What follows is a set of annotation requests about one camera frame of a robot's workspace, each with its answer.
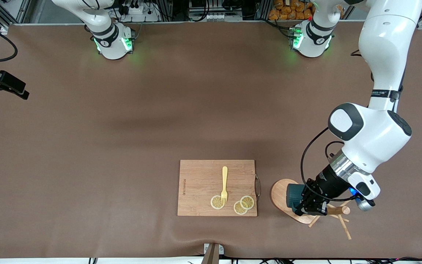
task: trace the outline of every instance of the dried lemon slice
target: dried lemon slice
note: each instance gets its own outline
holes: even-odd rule
[[[224,204],[221,203],[221,195],[215,195],[211,198],[211,206],[216,210],[224,207]]]
[[[251,196],[245,195],[240,200],[241,207],[246,210],[250,210],[255,205],[255,201]]]
[[[236,214],[238,215],[244,215],[247,213],[246,209],[243,209],[240,205],[240,201],[236,201],[236,203],[234,204],[234,212],[236,212]]]

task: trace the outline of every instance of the plastic fork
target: plastic fork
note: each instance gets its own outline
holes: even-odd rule
[[[222,192],[221,192],[221,203],[226,205],[227,202],[227,166],[222,167]]]

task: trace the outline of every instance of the blue object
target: blue object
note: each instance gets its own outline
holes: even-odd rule
[[[356,189],[354,189],[354,188],[349,188],[349,192],[352,194],[352,195],[357,195],[359,192],[356,190]]]

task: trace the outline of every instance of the brown table mat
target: brown table mat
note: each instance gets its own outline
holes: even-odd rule
[[[270,202],[274,182],[300,182],[333,108],[368,103],[369,68],[349,55],[361,27],[341,22],[308,59],[264,23],[144,25],[117,61],[82,26],[10,27],[19,55],[0,70],[30,97],[0,92],[0,257],[170,257],[206,242],[230,257],[422,257],[422,31],[399,106],[412,139],[375,171],[375,209],[352,204],[353,240],[336,219],[309,229]],[[308,177],[333,139],[308,153]],[[255,159],[258,217],[176,216],[181,159]]]

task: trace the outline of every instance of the cutting board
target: cutting board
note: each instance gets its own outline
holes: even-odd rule
[[[216,210],[211,199],[221,195],[222,167],[228,167],[227,203]],[[253,197],[255,206],[243,215],[234,212],[233,206],[242,197]],[[179,178],[179,216],[256,217],[254,160],[181,160]]]

